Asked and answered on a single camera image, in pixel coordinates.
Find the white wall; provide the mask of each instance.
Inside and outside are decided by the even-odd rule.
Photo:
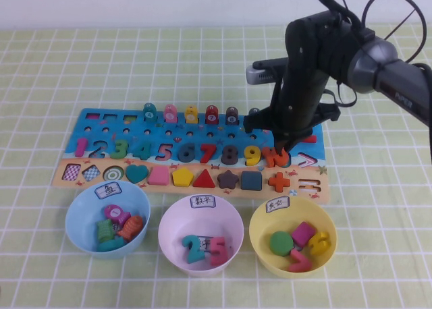
[[[368,0],[346,1],[361,17]],[[414,1],[427,21],[432,21],[431,1]],[[317,0],[0,0],[0,27],[287,24],[323,9]],[[409,11],[408,4],[402,0],[377,0],[368,21],[398,21]],[[410,18],[410,21],[418,20],[418,17]]]

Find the plastic bowl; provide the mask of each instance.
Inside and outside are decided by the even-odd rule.
[[[323,254],[311,256],[308,246],[301,253],[311,262],[307,272],[288,272],[294,261],[287,256],[278,256],[270,250],[270,238],[276,231],[292,233],[303,221],[311,224],[316,232],[329,234],[330,247]],[[306,277],[318,271],[333,256],[338,245],[338,235],[330,216],[314,202],[299,196],[283,196],[264,202],[250,220],[249,237],[252,247],[263,266],[278,277],[293,279]]]
[[[212,266],[211,254],[188,264],[189,249],[182,245],[187,235],[224,237],[228,261]],[[228,201],[218,196],[195,194],[178,200],[163,215],[159,224],[162,253],[182,272],[193,277],[208,277],[221,272],[240,250],[244,237],[243,221]]]
[[[106,219],[104,209],[116,204],[131,216],[140,215],[144,220],[141,232],[125,246],[108,252],[97,252],[97,222]],[[71,243],[84,252],[102,259],[122,258],[133,252],[144,239],[151,206],[147,195],[127,181],[110,181],[87,188],[71,203],[67,210],[65,228]]]

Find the green number 3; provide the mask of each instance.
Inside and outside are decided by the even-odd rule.
[[[128,154],[129,144],[126,140],[115,141],[115,152],[112,152],[109,156],[112,159],[122,159]]]

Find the blue bowl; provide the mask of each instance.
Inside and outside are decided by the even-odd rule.
[[[140,215],[144,221],[141,232],[125,246],[108,252],[97,252],[97,222],[106,219],[104,209],[116,204],[131,216]],[[67,210],[65,227],[70,241],[77,248],[97,258],[122,258],[133,252],[144,239],[151,214],[147,195],[127,181],[103,182],[87,188]]]

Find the green checkered tablecloth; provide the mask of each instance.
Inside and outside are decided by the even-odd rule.
[[[381,36],[389,24],[371,25]],[[320,273],[282,280],[251,248],[247,227],[260,202],[227,197],[246,234],[215,277],[188,278],[160,253],[157,227],[181,196],[149,194],[148,235],[135,253],[102,261],[65,236],[77,190],[51,178],[86,107],[179,109],[269,104],[272,86],[248,86],[244,70],[283,57],[285,26],[259,28],[37,30],[0,32],[0,306],[6,308],[430,308],[432,166],[427,128],[384,96],[359,96],[323,125],[331,202],[339,233]],[[391,41],[402,58],[421,27]],[[432,42],[417,57],[430,63]],[[336,89],[335,82],[329,88]],[[342,88],[345,102],[352,92]]]

